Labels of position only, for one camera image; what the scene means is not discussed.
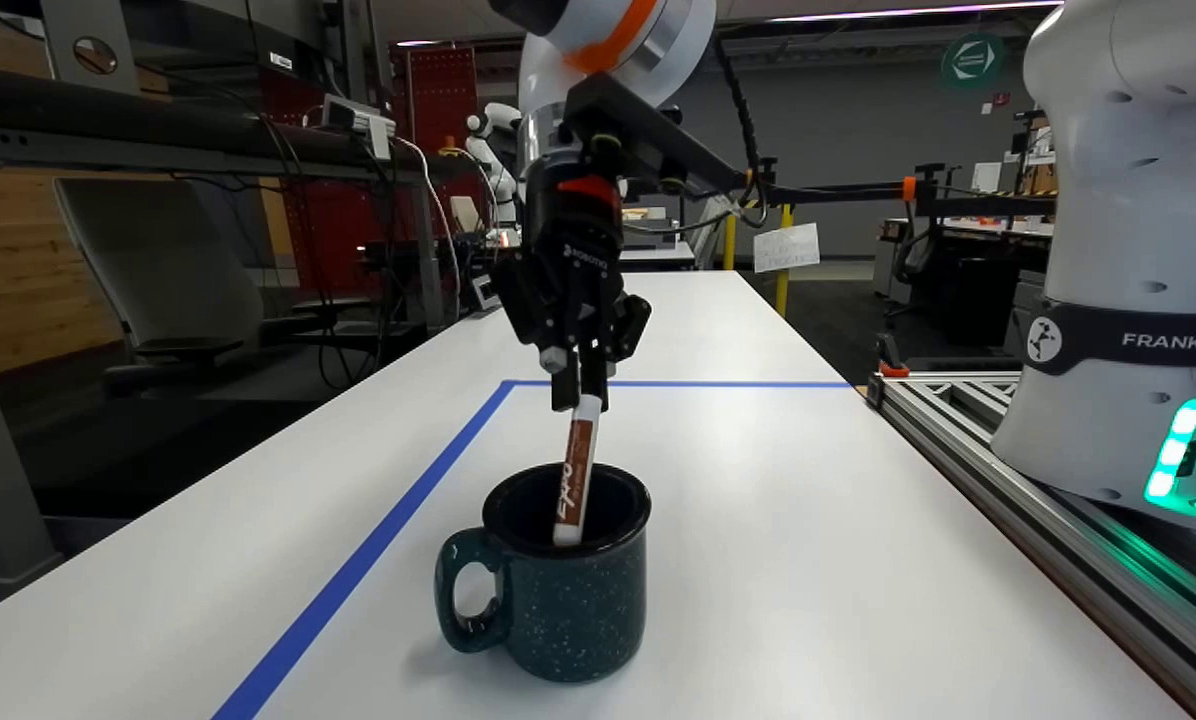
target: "mug handle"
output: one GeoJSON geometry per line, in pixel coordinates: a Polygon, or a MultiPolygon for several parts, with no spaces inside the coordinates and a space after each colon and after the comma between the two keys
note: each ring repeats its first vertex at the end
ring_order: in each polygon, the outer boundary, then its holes
{"type": "Polygon", "coordinates": [[[486,528],[464,528],[445,542],[435,556],[435,616],[441,634],[456,651],[486,651],[493,646],[508,640],[508,583],[504,583],[508,562],[498,554],[498,544],[486,538],[486,528]],[[480,616],[460,616],[453,607],[453,583],[470,564],[486,564],[498,579],[498,600],[480,616]]]}

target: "dark green mug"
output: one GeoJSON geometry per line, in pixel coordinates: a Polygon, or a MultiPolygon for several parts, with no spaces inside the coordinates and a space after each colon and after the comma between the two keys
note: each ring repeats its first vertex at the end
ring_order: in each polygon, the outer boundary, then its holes
{"type": "Polygon", "coordinates": [[[625,668],[645,634],[648,491],[596,464],[584,544],[557,550],[561,464],[508,478],[486,501],[486,528],[464,528],[435,556],[441,634],[460,651],[504,650],[546,681],[582,683],[625,668]],[[470,564],[498,577],[498,600],[460,616],[453,588],[470,564]]]}

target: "ceiling light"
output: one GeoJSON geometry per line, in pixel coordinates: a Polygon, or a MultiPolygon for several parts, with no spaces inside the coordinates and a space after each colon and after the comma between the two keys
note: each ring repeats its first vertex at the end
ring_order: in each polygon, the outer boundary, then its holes
{"type": "Polygon", "coordinates": [[[977,11],[1060,9],[1060,3],[1065,3],[1065,0],[862,9],[862,11],[772,17],[770,23],[848,23],[848,20],[903,20],[903,17],[977,17],[977,11]]]}

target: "ceiling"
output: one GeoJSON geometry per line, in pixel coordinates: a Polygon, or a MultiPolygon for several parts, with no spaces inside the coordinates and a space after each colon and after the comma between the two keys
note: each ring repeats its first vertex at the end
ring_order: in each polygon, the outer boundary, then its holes
{"type": "MultiPolygon", "coordinates": [[[[716,0],[722,23],[762,23],[796,11],[958,9],[964,0],[716,0]]],[[[486,42],[516,35],[490,0],[373,0],[384,42],[486,42]]]]}

